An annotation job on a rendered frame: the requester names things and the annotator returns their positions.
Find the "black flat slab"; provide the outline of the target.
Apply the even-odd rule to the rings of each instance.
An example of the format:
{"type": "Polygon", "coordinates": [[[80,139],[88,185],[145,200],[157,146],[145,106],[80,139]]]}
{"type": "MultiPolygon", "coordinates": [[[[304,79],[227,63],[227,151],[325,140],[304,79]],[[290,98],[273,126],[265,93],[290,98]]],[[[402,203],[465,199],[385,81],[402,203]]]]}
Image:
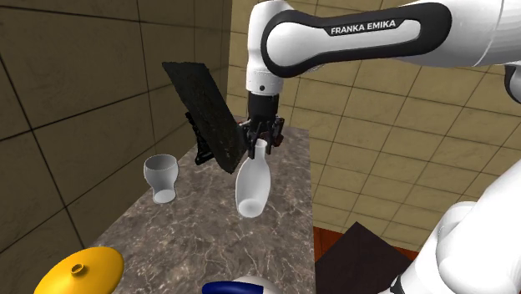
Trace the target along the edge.
{"type": "Polygon", "coordinates": [[[246,152],[243,130],[228,109],[209,69],[202,63],[192,62],[163,62],[162,67],[220,168],[234,173],[246,152]]]}

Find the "black slab stand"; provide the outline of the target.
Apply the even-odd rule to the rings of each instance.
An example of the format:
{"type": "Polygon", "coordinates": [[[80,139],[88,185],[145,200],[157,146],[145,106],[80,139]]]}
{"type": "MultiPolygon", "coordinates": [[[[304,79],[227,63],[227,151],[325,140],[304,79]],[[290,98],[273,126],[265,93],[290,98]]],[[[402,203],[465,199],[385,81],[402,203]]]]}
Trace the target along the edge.
{"type": "Polygon", "coordinates": [[[200,130],[195,124],[190,112],[185,113],[185,117],[191,124],[192,130],[194,131],[196,143],[197,143],[197,154],[195,156],[195,163],[197,165],[202,165],[205,162],[214,159],[214,154],[211,152],[210,147],[206,140],[201,135],[200,130]]]}

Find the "white bottle vase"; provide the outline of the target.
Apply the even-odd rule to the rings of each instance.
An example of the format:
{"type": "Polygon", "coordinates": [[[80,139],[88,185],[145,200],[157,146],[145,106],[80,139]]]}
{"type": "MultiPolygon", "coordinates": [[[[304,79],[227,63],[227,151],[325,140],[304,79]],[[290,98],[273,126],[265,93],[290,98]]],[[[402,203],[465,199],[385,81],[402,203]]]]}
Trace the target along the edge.
{"type": "Polygon", "coordinates": [[[262,214],[271,192],[271,171],[266,162],[267,142],[255,142],[254,159],[247,157],[235,181],[235,203],[238,212],[246,218],[262,214]]]}

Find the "yellow round lid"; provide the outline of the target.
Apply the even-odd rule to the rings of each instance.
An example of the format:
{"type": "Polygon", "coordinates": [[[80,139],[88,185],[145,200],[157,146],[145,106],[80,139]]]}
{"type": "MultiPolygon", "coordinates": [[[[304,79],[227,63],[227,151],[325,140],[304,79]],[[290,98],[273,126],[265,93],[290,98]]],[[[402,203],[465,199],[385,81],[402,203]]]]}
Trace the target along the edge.
{"type": "Polygon", "coordinates": [[[33,294],[112,294],[124,273],[124,258],[114,248],[96,246],[56,264],[33,294]]]}

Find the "blue and white round object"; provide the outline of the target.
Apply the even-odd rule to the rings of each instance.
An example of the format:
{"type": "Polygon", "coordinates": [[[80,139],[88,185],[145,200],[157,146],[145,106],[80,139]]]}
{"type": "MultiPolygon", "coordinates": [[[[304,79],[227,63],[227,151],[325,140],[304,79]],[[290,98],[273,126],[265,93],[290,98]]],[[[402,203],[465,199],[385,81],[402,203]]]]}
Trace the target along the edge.
{"type": "Polygon", "coordinates": [[[272,282],[259,276],[242,276],[233,281],[212,281],[202,286],[202,294],[282,294],[272,282]]]}

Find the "grey footed cup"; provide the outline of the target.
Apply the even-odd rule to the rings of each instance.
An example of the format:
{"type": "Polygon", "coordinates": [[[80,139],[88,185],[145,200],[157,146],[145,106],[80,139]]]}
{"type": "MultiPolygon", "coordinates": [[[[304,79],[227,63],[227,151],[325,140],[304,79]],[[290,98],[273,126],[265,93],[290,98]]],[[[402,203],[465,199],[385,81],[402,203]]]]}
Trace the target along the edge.
{"type": "Polygon", "coordinates": [[[154,203],[166,204],[175,199],[178,175],[179,166],[173,155],[153,155],[144,162],[144,178],[152,188],[154,203]]]}

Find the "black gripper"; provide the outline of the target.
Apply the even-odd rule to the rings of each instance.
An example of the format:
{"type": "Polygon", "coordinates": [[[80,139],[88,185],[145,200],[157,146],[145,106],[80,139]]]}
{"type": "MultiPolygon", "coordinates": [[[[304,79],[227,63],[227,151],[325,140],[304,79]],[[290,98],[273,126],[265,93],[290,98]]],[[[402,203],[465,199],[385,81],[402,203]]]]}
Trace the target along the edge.
{"type": "Polygon", "coordinates": [[[250,122],[242,124],[242,130],[245,136],[245,145],[248,149],[248,157],[255,157],[256,141],[260,138],[262,125],[270,126],[263,133],[262,139],[266,141],[266,153],[271,154],[273,148],[279,145],[279,126],[276,121],[278,112],[279,94],[273,96],[265,96],[259,94],[248,93],[248,114],[250,122]]]}

